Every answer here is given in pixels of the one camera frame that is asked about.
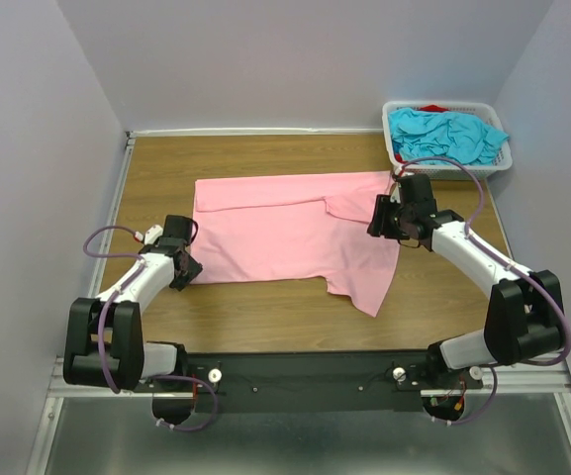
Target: pink shirt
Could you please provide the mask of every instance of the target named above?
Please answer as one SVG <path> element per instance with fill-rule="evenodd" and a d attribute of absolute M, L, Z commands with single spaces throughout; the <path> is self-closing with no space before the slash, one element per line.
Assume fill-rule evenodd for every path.
<path fill-rule="evenodd" d="M 194 283 L 322 276 L 375 317 L 399 255 L 366 233 L 388 185 L 388 171 L 198 180 L 191 254 L 204 270 Z"/>

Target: white basket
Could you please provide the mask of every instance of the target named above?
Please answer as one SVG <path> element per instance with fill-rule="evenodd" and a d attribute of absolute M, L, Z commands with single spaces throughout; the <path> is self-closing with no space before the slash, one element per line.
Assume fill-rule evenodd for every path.
<path fill-rule="evenodd" d="M 464 112 L 466 114 L 473 114 L 481 119 L 486 124 L 494 127 L 495 129 L 502 130 L 501 120 L 496 115 L 496 111 L 492 106 L 481 104 L 479 102 L 444 102 L 444 101 L 390 101 L 382 107 L 382 125 L 384 127 L 384 140 L 386 141 L 386 149 L 391 157 L 391 164 L 397 170 L 402 163 L 395 159 L 393 152 L 393 138 L 391 137 L 391 127 L 389 124 L 389 113 L 402 109 L 404 107 L 411 107 L 413 109 L 420 109 L 421 107 L 435 104 L 454 112 Z M 507 170 L 512 166 L 512 152 L 510 145 L 505 142 L 501 147 L 501 151 L 496 156 L 491 165 L 469 165 L 468 168 L 472 171 L 474 176 L 482 180 L 490 176 L 495 171 Z M 425 173 L 432 179 L 436 180 L 469 180 L 469 177 L 452 165 L 411 165 L 410 170 L 414 173 Z"/>

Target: wooden table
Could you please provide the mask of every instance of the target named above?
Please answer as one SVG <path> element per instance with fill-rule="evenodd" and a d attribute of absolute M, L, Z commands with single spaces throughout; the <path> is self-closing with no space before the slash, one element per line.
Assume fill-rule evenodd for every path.
<path fill-rule="evenodd" d="M 138 138 L 117 224 L 145 231 L 167 214 L 191 216 L 195 180 L 232 176 L 389 169 L 381 135 Z M 433 182 L 439 208 L 469 217 L 478 197 L 467 182 Z M 491 202 L 474 229 L 506 251 Z M 126 233 L 111 250 L 134 251 Z M 107 263 L 103 289 L 130 266 Z M 144 339 L 184 343 L 188 351 L 424 348 L 483 327 L 487 299 L 442 257 L 402 248 L 376 319 L 322 278 L 165 289 L 143 315 Z"/>

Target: blue cloth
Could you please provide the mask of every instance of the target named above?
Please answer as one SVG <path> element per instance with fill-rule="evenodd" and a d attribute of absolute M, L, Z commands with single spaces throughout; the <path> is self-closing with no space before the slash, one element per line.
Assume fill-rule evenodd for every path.
<path fill-rule="evenodd" d="M 404 160 L 446 156 L 464 165 L 491 164 L 509 137 L 478 117 L 460 112 L 398 109 L 388 115 L 393 142 Z M 422 164 L 441 165 L 440 161 Z"/>

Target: purple cable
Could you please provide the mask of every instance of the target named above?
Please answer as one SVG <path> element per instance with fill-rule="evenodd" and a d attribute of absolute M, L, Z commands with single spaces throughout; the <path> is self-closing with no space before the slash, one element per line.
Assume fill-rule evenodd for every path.
<path fill-rule="evenodd" d="M 494 369 L 493 366 L 488 366 L 488 369 L 490 371 L 492 371 L 492 376 L 494 377 L 494 383 L 492 385 L 492 392 L 490 393 L 490 397 L 487 398 L 487 401 L 485 402 L 485 404 L 483 406 L 481 406 L 480 409 L 477 409 L 476 411 L 474 411 L 467 418 L 461 419 L 459 421 L 444 421 L 446 424 L 449 423 L 451 426 L 463 426 L 464 424 L 472 423 L 472 422 L 476 421 L 477 419 L 479 419 L 481 416 L 483 416 L 483 413 L 485 413 L 488 410 L 488 408 L 490 406 L 492 406 L 492 403 L 494 402 L 494 398 L 496 398 L 496 390 L 499 387 L 499 378 L 496 375 L 496 370 Z"/>
<path fill-rule="evenodd" d="M 461 169 L 465 174 L 467 174 L 470 178 L 472 178 L 472 181 L 476 185 L 476 188 L 479 190 L 479 205 L 476 208 L 476 211 L 472 214 L 472 216 L 470 216 L 469 220 L 467 220 L 467 222 L 465 223 L 465 235 L 476 247 L 481 249 L 481 251 L 484 254 L 490 256 L 492 259 L 496 260 L 499 264 L 501 264 L 505 267 L 509 266 L 510 263 L 506 259 L 501 257 L 499 254 L 493 252 L 489 247 L 486 247 L 479 239 L 474 237 L 474 233 L 472 232 L 472 229 L 471 229 L 472 223 L 474 222 L 476 217 L 479 216 L 481 211 L 483 211 L 483 206 L 485 204 L 485 194 L 483 193 L 483 188 L 481 187 L 481 183 L 479 183 L 479 180 L 472 174 L 472 172 L 467 167 L 463 166 L 461 163 L 458 163 L 458 162 L 456 162 L 450 158 L 445 158 L 445 157 L 440 157 L 440 156 L 429 156 L 429 157 L 416 158 L 414 160 L 407 161 L 402 166 L 402 169 L 404 169 L 407 166 L 410 166 L 414 163 L 419 163 L 420 161 L 425 161 L 425 160 L 445 161 L 445 162 L 450 163 L 450 164 L 456 166 L 457 168 Z M 546 300 L 546 302 L 549 304 L 549 306 L 553 309 L 553 311 L 558 316 L 558 319 L 560 320 L 560 324 L 562 325 L 562 328 L 564 331 L 564 347 L 562 348 L 562 351 L 555 358 L 550 359 L 548 361 L 528 360 L 528 361 L 524 361 L 523 363 L 524 364 L 531 364 L 534 366 L 553 366 L 555 364 L 561 363 L 569 355 L 569 352 L 571 352 L 571 327 L 569 326 L 569 323 L 566 320 L 564 312 L 562 311 L 560 306 L 557 304 L 557 302 L 553 299 L 553 297 L 551 297 L 549 295 L 549 293 L 546 290 L 544 290 L 537 282 L 535 282 L 533 279 L 531 279 L 531 277 L 529 277 L 524 272 L 518 270 L 518 268 L 515 265 L 513 265 L 510 270 L 514 274 L 516 274 L 519 278 L 521 278 L 526 283 L 528 283 L 531 287 L 533 287 L 533 289 L 538 294 L 540 294 L 544 298 L 544 300 Z"/>
<path fill-rule="evenodd" d="M 182 426 L 176 426 L 173 424 L 169 424 L 164 419 L 158 419 L 157 423 L 159 425 L 165 426 L 166 428 L 170 428 L 171 430 L 177 430 L 179 432 L 195 432 L 197 430 L 201 430 L 202 428 L 205 428 L 206 426 L 208 426 L 209 424 L 211 424 L 215 420 L 215 417 L 217 416 L 217 412 L 219 411 L 219 398 L 217 397 L 217 393 L 215 393 L 215 390 L 212 388 L 212 386 L 210 384 L 206 383 L 205 381 L 202 381 L 201 379 L 192 378 L 190 376 L 175 376 L 172 374 L 154 376 L 153 378 L 159 379 L 162 381 L 188 381 L 189 383 L 193 383 L 193 384 L 201 384 L 203 387 L 205 387 L 208 390 L 208 392 L 211 394 L 211 396 L 213 396 L 213 410 L 211 411 L 210 416 L 205 421 L 203 421 L 202 423 L 197 424 L 196 426 L 192 426 L 192 427 L 182 427 Z"/>
<path fill-rule="evenodd" d="M 89 255 L 90 257 L 97 257 L 97 258 L 114 258 L 114 257 L 131 257 L 136 261 L 139 261 L 141 265 L 138 266 L 136 271 L 131 274 L 125 281 L 121 284 L 121 287 L 128 287 L 134 280 L 138 278 L 140 274 L 142 274 L 144 270 L 144 258 L 140 254 L 136 254 L 135 252 L 118 252 L 114 254 L 101 254 L 99 252 L 94 252 L 88 249 L 89 243 L 100 235 L 101 233 L 108 231 L 108 230 L 123 230 L 131 233 L 133 236 L 136 235 L 136 232 L 131 228 L 127 228 L 125 226 L 104 226 L 99 230 L 96 230 L 90 237 L 87 238 L 85 243 L 83 244 L 83 252 Z M 115 290 L 107 302 L 103 305 L 102 310 L 100 311 L 100 317 L 98 318 L 98 355 L 100 356 L 100 366 L 103 371 L 103 375 L 105 376 L 105 381 L 107 382 L 107 386 L 111 389 L 115 394 L 120 393 L 120 389 L 118 389 L 118 385 L 114 381 L 114 378 L 111 375 L 111 371 L 109 369 L 109 365 L 107 364 L 107 354 L 105 351 L 105 323 L 107 321 L 107 314 L 109 312 L 109 308 L 111 304 L 118 298 L 120 295 L 119 290 Z"/>

